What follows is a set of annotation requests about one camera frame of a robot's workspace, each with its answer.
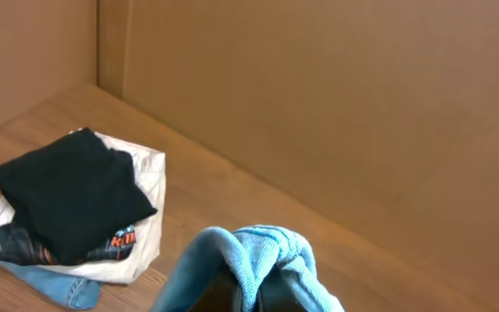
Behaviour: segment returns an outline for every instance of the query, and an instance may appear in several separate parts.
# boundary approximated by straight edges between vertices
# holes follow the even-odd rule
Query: pile of clothes
[[[0,264],[73,309],[159,254],[165,155],[88,128],[0,165]]]

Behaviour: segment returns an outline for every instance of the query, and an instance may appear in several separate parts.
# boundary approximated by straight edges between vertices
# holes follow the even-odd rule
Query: clothing
[[[136,145],[96,133],[108,148],[130,153],[133,158],[136,185],[147,196],[158,212],[134,225],[136,244],[128,259],[123,261],[98,261],[76,266],[40,266],[46,270],[83,276],[109,283],[131,283],[144,272],[159,255],[161,224],[165,207],[165,154],[149,147]],[[9,202],[0,198],[0,225],[9,223],[15,214]]]
[[[134,226],[118,230],[104,244],[88,252],[76,264],[99,260],[124,260],[136,243]],[[0,226],[0,261],[18,265],[57,265],[59,260],[40,242],[32,240],[29,233],[19,224],[11,222]]]
[[[226,263],[238,282],[233,311],[250,312],[257,305],[263,280],[273,268],[307,311],[343,311],[340,302],[317,280],[311,246],[290,230],[256,225],[233,233],[211,227],[201,231],[178,260],[153,304],[153,312],[186,311]],[[289,300],[284,297],[269,300]]]
[[[0,189],[14,222],[66,265],[156,213],[134,183],[132,156],[87,128],[0,165]]]
[[[49,300],[69,309],[92,309],[100,298],[101,283],[77,276],[67,276],[36,266],[0,265]]]

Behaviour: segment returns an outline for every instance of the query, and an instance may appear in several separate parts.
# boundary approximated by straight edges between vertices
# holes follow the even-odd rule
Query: black cloth
[[[134,184],[131,155],[88,128],[0,165],[0,189],[13,222],[63,265],[157,212]]]
[[[136,243],[134,226],[118,230],[75,264],[100,260],[124,260],[130,256]],[[11,222],[0,226],[0,261],[18,265],[60,265],[59,260],[43,244],[30,238],[19,224]]]

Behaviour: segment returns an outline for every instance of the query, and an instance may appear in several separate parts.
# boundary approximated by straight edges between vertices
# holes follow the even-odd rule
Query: dark graphic t-shirt
[[[76,263],[61,264],[42,243],[33,241],[21,225],[12,222],[0,226],[0,261],[18,265],[77,265],[100,260],[124,260],[130,256],[135,243],[136,232],[130,225],[118,230]]]

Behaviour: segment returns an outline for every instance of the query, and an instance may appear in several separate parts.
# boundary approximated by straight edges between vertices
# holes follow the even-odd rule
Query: blue knit fabric
[[[152,311],[189,309],[223,262],[240,285],[234,311],[254,309],[259,286],[274,265],[305,310],[344,311],[338,299],[317,280],[309,242],[298,233],[267,225],[244,227],[233,233],[217,227],[201,231],[178,260]]]

